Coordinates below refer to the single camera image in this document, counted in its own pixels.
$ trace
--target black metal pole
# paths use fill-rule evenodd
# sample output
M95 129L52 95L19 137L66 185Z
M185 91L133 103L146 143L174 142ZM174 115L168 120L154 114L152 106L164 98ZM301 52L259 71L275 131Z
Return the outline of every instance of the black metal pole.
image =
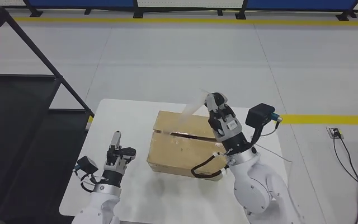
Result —
M40 58L40 60L48 67L48 69L54 74L54 76L60 79L61 83L66 87L66 89L72 94L72 96L83 106L83 108L89 112L89 114L94 117L95 114L92 110L86 105L86 103L78 96L74 89L69 85L69 83L64 79L64 77L57 71L57 69L51 64L47 57L41 52L41 50L36 46L34 42L29 38L29 36L22 30L22 28L17 24L17 22L10 16L10 14L0 8L0 13L4 12L6 16L6 22L13 28L13 30L20 36L20 38L30 47L30 49Z
M246 19L245 10L247 8L247 3L248 3L248 0L244 0L239 13L235 13L235 17L237 20L245 20Z
M342 14L336 15L337 19L339 21L349 21L349 19L347 18L348 16L351 16L352 18L357 18L357 16L353 12L357 4L358 4L358 0L356 0L348 10L344 10Z
M37 9L35 9L29 2L29 0L23 0L24 4L26 5L26 7L30 10L31 15L30 17L40 17L43 12L42 11L38 11Z
M133 18L143 18L143 10L138 6L138 0L133 0Z

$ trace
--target electrical cable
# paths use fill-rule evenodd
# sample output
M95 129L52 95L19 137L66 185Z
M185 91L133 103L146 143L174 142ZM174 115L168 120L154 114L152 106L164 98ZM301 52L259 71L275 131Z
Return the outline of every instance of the electrical cable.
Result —
M285 161L287 161L287 162L290 163L290 170L289 170L289 173L288 173L288 175L287 175L287 188L288 188L289 193L290 193L290 177L291 177L291 170L292 170L292 166L293 166L293 161L288 160L288 159L286 159L286 158L280 156L280 155L277 154L276 152L272 152L271 150L269 150L269 149L267 149L267 148L265 148L265 147L263 147L263 146L260 146L259 144L255 144L255 145L259 146L260 148L263 148L264 150L267 150L267 151L271 152L272 154L274 154L274 155L280 157L281 159L283 159L283 160L285 160Z
M280 122L276 122L275 129L272 132L270 132L269 134L263 134L260 137L265 137L265 136L269 136L270 134L274 134L274 132L279 128L279 125L280 125Z
M348 172L348 170L346 169L346 167L343 165L343 163L341 162L340 158L338 157L337 150L336 150L335 137L333 138L333 148L335 149L335 154L336 154L336 156L337 156L338 162L340 162L340 164L341 164L341 166L343 167L343 169L345 169L345 171L346 171L356 182L358 182L358 180L355 179L350 172Z
M83 180L84 180L86 177L88 177L88 174L85 174L85 175L81 178L81 187L82 187L83 190L85 190L85 191L87 191L87 192L89 192L89 193L92 193L93 190L90 190L90 189L86 188L86 187L84 186L84 184L83 184L83 183L84 183Z
M351 161L351 155L350 155L350 153L349 153L349 151L348 151L346 145L344 144L344 141L343 141L341 135L339 134L339 131L338 131L337 129L335 129L334 132L335 132L335 133L334 133L334 135L333 135L333 148L334 148L334 150L335 150L336 157L337 157L339 163L341 164L341 166L343 167L343 169L344 169L356 182L358 182L358 176L357 176L357 173L356 173L356 171L355 171L355 169L354 169L354 167L353 167L353 164L352 164L352 161ZM347 151L347 153L348 153L348 158L349 158L350 165L351 165L351 167L352 167L352 169L353 169L353 172L355 173L355 175L356 175L357 178L354 178L354 177L352 176L352 174L346 169L346 167L343 165L343 163L341 162L340 158L338 157L337 150L336 150L336 138L335 138L336 135L338 136L338 138L340 138L340 140L342 141L342 143L343 143L343 145L344 145L344 147L345 147L345 149L346 149L346 151Z
M74 170L73 172L74 172L74 174L76 175L76 177L77 177L79 180L81 180L81 177L78 175L77 170ZM91 186L94 186L94 185L95 185L94 183L89 183L89 182L87 182L87 181L83 181L83 183L86 183L86 184L91 185Z
M357 175L356 170L355 170L354 167L353 167L352 160L351 160L351 154L349 153L349 150L348 150L348 148L347 148L345 142L344 142L343 139L342 139L341 133L340 133L340 131L339 131L337 128L335 128L333 131L334 131L334 134L333 134L333 148L335 149L335 154L336 154L336 156L337 156L337 159L338 159L338 161L340 162L340 164L341 164L341 166L343 167L343 169L345 169L345 171L346 171L356 182L358 182L358 175ZM356 178L354 178L354 177L351 175L351 173L348 172L348 170L345 168L345 166L342 164L340 158L338 157L337 150L336 150L336 143L335 143L335 139L336 139L335 137L336 137L336 136L338 136L338 138L342 141L342 144L343 144L343 146L345 147L345 150L347 151L349 163L350 163L350 165L351 165L351 168L352 168L352 170L353 170L353 172L354 172ZM355 224L358 224L358 214L357 214L357 216L356 216Z
M197 166L194 166L192 169L191 169L191 173L194 177L196 178L214 178L218 175L220 175L222 173L222 170L219 170L213 174L197 174L195 172L195 170L199 169L200 167L202 166L205 166L206 164L208 164L211 160L213 160L216 156L219 156L219 155L222 155L222 153L220 152L217 152L216 154L210 156L206 161L202 162L201 164L197 165ZM229 168L229 165L225 165L224 169L227 169Z
M339 135L339 138L340 138L341 142L343 143L343 146L345 147L345 149L346 149L346 151L347 151L348 158L349 158L349 163L350 163L350 165L351 165L351 167L352 167L352 170L353 170L353 172L354 172L354 174L356 175L356 178L357 178L357 180L358 180L357 172L356 172L356 170L354 169L353 164L352 164L351 154L349 153L348 148L347 148L345 142L343 141L343 139L342 139L342 137L341 137L340 135Z

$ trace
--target power outlet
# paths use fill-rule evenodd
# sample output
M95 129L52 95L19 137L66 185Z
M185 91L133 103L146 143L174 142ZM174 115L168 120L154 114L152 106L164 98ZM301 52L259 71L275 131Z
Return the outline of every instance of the power outlet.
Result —
M328 132L328 134L329 134L329 137L330 138L332 138L332 139L339 139L339 137L338 136L335 136L334 135L334 129L336 129L337 127L326 127L326 129L327 129L327 132ZM344 136L343 136L343 134L342 134L342 130L340 130L339 128L337 128L338 129L338 131L341 133L341 138L342 139L344 139Z

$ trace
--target gray floor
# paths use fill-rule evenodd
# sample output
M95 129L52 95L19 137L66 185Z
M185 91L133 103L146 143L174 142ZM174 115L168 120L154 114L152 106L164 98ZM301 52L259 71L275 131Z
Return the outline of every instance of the gray floor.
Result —
M103 98L187 103L202 88L225 93L231 106L357 114L356 26L20 25L94 111ZM10 27L0 28L0 52L0 73L50 74ZM65 89L51 107L81 108ZM358 127L340 128L358 165ZM279 138L294 161L290 187L307 223L353 223L357 183L335 158L325 126L282 125ZM339 142L337 150L348 164Z

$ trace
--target blue wall panel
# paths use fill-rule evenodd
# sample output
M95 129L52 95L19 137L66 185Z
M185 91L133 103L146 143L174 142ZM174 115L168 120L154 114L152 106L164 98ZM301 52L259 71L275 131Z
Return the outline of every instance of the blue wall panel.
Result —
M133 0L29 0L33 6L53 7L132 7Z
M346 10L354 0L248 0L248 8Z

